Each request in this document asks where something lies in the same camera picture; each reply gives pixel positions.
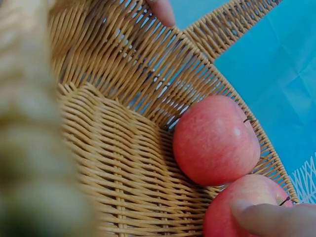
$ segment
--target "blurry foreground object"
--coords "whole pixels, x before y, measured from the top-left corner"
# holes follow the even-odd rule
[[[90,237],[94,211],[62,138],[50,70],[50,0],[0,7],[0,235]]]

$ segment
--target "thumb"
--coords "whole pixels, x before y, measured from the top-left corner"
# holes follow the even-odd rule
[[[286,207],[270,204],[253,205],[244,200],[235,201],[231,209],[244,230],[261,237],[275,236],[280,219],[288,210]]]

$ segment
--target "finger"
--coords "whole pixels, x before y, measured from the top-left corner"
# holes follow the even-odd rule
[[[237,200],[232,205],[232,213],[239,225],[251,234],[272,236],[278,228],[280,219],[286,215],[288,208],[261,204],[252,205],[243,200]]]
[[[163,25],[167,27],[175,25],[175,17],[169,0],[147,0],[147,3]]]

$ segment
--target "wicker basket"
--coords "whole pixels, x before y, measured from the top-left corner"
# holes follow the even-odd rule
[[[202,235],[203,214],[223,187],[199,187],[181,173],[172,129],[212,94],[252,116],[212,63],[277,4],[235,0],[182,32],[163,27],[141,0],[57,1],[49,27],[65,137],[103,236]],[[262,149],[254,173],[298,201],[260,124],[253,127]]]

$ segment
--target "apple stem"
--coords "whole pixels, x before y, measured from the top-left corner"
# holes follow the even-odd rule
[[[248,116],[243,123],[247,122],[247,121],[253,121],[253,117],[252,116]]]
[[[279,206],[283,206],[283,204],[285,204],[287,201],[290,201],[290,197],[287,197],[286,200],[284,200]]]

